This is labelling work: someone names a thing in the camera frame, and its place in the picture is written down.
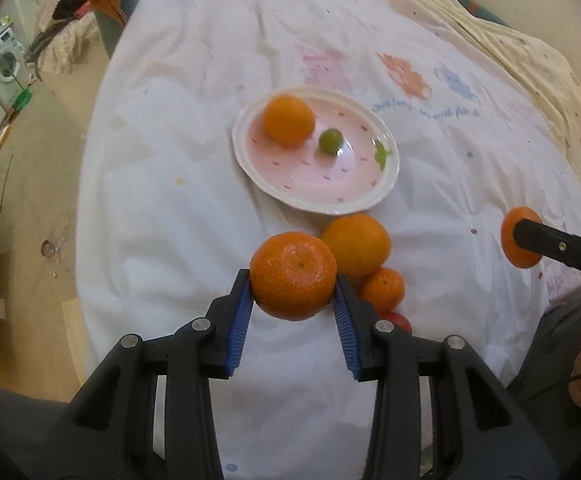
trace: white sheet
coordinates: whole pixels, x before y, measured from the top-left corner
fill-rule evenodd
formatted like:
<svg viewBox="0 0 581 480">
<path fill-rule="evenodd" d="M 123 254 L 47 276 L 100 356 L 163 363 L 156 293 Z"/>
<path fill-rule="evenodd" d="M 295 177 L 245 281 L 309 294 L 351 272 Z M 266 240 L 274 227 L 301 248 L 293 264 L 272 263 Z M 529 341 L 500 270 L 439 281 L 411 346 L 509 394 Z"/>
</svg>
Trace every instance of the white sheet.
<svg viewBox="0 0 581 480">
<path fill-rule="evenodd" d="M 403 81 L 396 58 L 423 81 Z M 141 0 L 82 170 L 78 289 L 98 357 L 203 315 L 267 237 L 328 223 L 255 189 L 229 141 L 250 100 L 305 82 L 354 95 L 397 140 L 399 179 L 371 214 L 415 335 L 461 334 L 510 381 L 549 288 L 565 290 L 557 266 L 504 259 L 503 215 L 528 205 L 581 235 L 581 186 L 525 90 L 412 0 Z M 359 478 L 374 395 L 346 370 L 331 312 L 291 323 L 254 309 L 242 365 L 212 386 L 225 478 Z"/>
</svg>

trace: black cable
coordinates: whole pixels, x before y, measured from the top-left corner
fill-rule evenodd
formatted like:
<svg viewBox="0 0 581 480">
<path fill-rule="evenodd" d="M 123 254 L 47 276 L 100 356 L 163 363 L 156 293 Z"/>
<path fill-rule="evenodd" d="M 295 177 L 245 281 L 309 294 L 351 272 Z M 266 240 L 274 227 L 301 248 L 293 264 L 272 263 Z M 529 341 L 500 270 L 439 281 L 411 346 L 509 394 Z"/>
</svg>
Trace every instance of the black cable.
<svg viewBox="0 0 581 480">
<path fill-rule="evenodd" d="M 550 386 L 547 386 L 546 388 L 541 389 L 539 392 L 535 392 L 530 397 L 526 397 L 525 399 L 522 399 L 522 402 L 527 402 L 529 400 L 537 399 L 538 397 L 541 397 L 542 395 L 547 394 L 549 391 L 554 390 L 558 386 L 567 386 L 568 383 L 572 383 L 573 381 L 578 381 L 580 379 L 581 379 L 581 374 L 574 375 L 574 376 L 569 377 L 567 379 L 561 379 L 561 380 L 551 384 Z"/>
</svg>

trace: red fruit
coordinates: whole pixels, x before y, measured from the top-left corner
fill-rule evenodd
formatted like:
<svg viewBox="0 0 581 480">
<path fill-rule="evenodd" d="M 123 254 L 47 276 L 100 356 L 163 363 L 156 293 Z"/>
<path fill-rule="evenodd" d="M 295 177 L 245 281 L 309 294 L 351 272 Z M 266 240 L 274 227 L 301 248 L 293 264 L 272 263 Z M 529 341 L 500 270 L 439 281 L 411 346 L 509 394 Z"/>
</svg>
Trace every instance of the red fruit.
<svg viewBox="0 0 581 480">
<path fill-rule="evenodd" d="M 413 333 L 413 327 L 410 326 L 406 316 L 402 316 L 397 312 L 382 312 L 379 315 L 381 316 L 381 319 L 389 320 L 393 325 L 400 327 L 405 332 L 408 332 L 409 334 Z"/>
</svg>

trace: plate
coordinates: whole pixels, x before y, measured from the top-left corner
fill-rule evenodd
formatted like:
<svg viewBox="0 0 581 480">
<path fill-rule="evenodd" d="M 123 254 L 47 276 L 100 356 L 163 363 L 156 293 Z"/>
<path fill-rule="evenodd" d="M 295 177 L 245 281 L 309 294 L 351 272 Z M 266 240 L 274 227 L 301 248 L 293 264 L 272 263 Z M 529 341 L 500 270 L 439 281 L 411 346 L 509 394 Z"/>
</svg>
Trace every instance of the plate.
<svg viewBox="0 0 581 480">
<path fill-rule="evenodd" d="M 291 94 L 315 113 L 315 130 L 297 148 L 270 139 L 262 110 L 273 95 Z M 319 136 L 337 128 L 344 136 L 338 156 L 319 149 Z M 391 132 L 372 111 L 341 92 L 295 86 L 258 99 L 242 110 L 232 131 L 235 158 L 254 184 L 295 209 L 326 215 L 364 211 L 391 191 L 399 174 L 399 152 Z M 379 143 L 392 152 L 382 170 Z"/>
</svg>

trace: white plate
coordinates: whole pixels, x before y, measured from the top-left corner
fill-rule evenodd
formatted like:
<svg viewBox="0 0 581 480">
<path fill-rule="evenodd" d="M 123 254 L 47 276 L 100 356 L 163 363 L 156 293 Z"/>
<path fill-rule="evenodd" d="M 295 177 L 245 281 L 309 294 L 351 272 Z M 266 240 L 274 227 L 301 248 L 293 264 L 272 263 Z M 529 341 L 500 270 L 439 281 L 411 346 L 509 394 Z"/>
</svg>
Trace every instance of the white plate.
<svg viewBox="0 0 581 480">
<path fill-rule="evenodd" d="M 315 113 L 315 131 L 297 148 L 271 140 L 261 126 L 261 112 L 273 95 L 304 99 Z M 344 135 L 339 156 L 318 146 L 327 128 Z M 397 144 L 386 125 L 364 105 L 337 92 L 315 86 L 280 89 L 242 110 L 232 132 L 235 158 L 255 185 L 295 209 L 344 215 L 364 211 L 391 191 L 399 173 Z M 383 170 L 375 160 L 379 140 L 392 155 Z"/>
</svg>

